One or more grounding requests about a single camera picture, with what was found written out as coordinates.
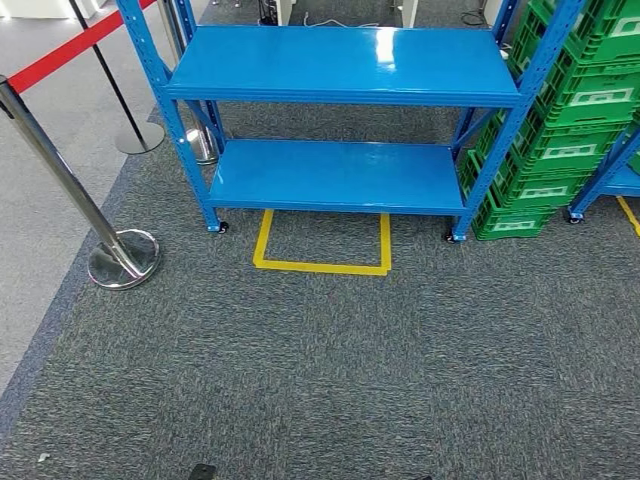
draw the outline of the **white floor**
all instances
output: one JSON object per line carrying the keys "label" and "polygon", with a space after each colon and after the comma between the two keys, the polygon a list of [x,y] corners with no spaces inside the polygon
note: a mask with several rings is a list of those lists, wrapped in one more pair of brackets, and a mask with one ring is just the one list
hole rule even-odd
{"label": "white floor", "polygon": [[[192,4],[198,18],[207,0]],[[109,2],[100,15],[114,9]],[[172,64],[158,7],[145,15],[158,49]],[[0,19],[0,73],[10,77],[81,31],[72,20]],[[146,120],[155,101],[125,28],[99,45],[136,119]],[[91,49],[23,98],[98,204],[126,158],[114,138],[127,119]],[[88,227],[3,113],[0,158],[2,394]]]}

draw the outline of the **red barrier tape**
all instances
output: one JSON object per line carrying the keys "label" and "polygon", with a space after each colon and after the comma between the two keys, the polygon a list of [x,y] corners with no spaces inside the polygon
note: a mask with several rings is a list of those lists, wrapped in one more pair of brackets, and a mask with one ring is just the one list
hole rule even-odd
{"label": "red barrier tape", "polygon": [[[146,8],[155,0],[140,0],[140,7]],[[36,60],[28,67],[9,78],[9,83],[18,93],[32,87],[43,78],[91,48],[103,38],[122,25],[122,16],[116,10],[84,32],[63,43],[53,52]]]}

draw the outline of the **stanchion post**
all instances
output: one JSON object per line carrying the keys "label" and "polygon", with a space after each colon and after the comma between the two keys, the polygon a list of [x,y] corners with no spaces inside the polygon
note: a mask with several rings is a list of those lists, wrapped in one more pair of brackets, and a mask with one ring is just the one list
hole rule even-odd
{"label": "stanchion post", "polygon": [[[169,39],[169,47],[171,49],[175,64],[177,65],[186,46],[178,26],[175,8],[171,0],[157,0],[156,3],[160,10],[160,18],[162,19],[165,31]],[[214,163],[217,156],[214,153],[215,150],[211,132],[192,112],[192,118],[198,131],[198,144],[201,151],[201,155],[196,155],[196,161],[198,165]]]}
{"label": "stanchion post", "polygon": [[[73,13],[75,14],[78,21],[80,22],[80,26],[82,27],[82,30],[88,30],[89,26],[87,25],[87,21],[85,20],[85,17],[82,15],[82,12],[80,11],[78,4],[75,3],[75,0],[69,0],[69,3],[71,5]],[[91,48],[94,49],[94,53],[96,54],[98,62],[100,62],[102,69],[104,70],[104,73],[106,75],[106,78],[109,80],[111,88],[112,88],[115,93],[115,96],[118,97],[118,101],[120,102],[122,110],[125,111],[125,115],[126,115],[129,120],[129,123],[131,125],[131,128],[135,135],[135,137],[131,136],[131,132],[128,131],[120,132],[115,138],[115,147],[122,153],[137,154],[149,152],[162,143],[162,140],[165,139],[165,129],[156,123],[151,122],[146,122],[139,127],[134,119],[131,111],[129,110],[127,102],[125,101],[125,97],[122,96],[122,92],[121,92],[118,84],[115,83],[115,79],[113,78],[113,74],[111,73],[111,69],[109,69],[109,65],[106,64],[106,61],[104,59],[104,56],[100,51],[100,47],[94,44],[92,45]]]}
{"label": "stanchion post", "polygon": [[91,280],[122,290],[148,279],[158,265],[160,248],[155,238],[142,230],[115,232],[4,75],[0,75],[0,108],[100,237],[101,243],[89,258]]}

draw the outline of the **yellow floor tape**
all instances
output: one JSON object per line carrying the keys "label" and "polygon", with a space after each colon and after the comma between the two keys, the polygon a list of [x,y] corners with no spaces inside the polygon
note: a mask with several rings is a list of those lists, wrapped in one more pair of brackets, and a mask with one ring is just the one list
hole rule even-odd
{"label": "yellow floor tape", "polygon": [[262,219],[256,249],[254,252],[254,265],[257,268],[270,270],[292,270],[296,272],[312,273],[334,273],[343,275],[377,275],[385,276],[391,270],[391,225],[388,213],[380,214],[380,265],[341,265],[333,263],[309,263],[289,262],[285,260],[266,260],[264,252],[271,223],[273,221],[273,210],[265,210]]}
{"label": "yellow floor tape", "polygon": [[635,230],[635,235],[640,237],[640,222],[638,222],[638,219],[635,218],[635,215],[631,211],[631,207],[629,207],[629,204],[626,203],[626,200],[623,197],[617,196],[616,198],[618,200],[618,203],[620,204],[620,207],[624,210],[624,213],[626,214],[626,218],[633,225],[633,229]]}

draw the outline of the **blue metal shelf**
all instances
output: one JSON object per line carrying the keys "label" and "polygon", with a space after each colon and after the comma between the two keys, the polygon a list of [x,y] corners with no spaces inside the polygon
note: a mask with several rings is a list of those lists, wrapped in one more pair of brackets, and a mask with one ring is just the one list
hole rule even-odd
{"label": "blue metal shelf", "polygon": [[165,90],[192,100],[509,107],[520,99],[491,32],[471,29],[200,26]]}
{"label": "blue metal shelf", "polygon": [[229,140],[215,207],[459,215],[451,150],[439,145]]}
{"label": "blue metal shelf", "polygon": [[[503,0],[492,31],[198,26],[189,0],[170,0],[188,43],[174,71],[160,59],[138,0],[115,1],[210,231],[220,231],[221,206],[395,212],[454,216],[447,238],[461,241],[586,0],[560,1],[516,82],[498,44],[518,0]],[[220,159],[211,188],[177,100],[216,138]],[[217,100],[471,108],[449,147],[227,140]],[[489,118],[471,125],[475,107],[508,113],[463,203],[452,150]]]}
{"label": "blue metal shelf", "polygon": [[640,197],[640,175],[626,165],[603,188],[602,194]]}
{"label": "blue metal shelf", "polygon": [[632,124],[622,132],[600,168],[569,205],[569,215],[580,221],[584,218],[585,210],[600,195],[640,197],[640,175],[628,165],[638,150],[640,127]]}

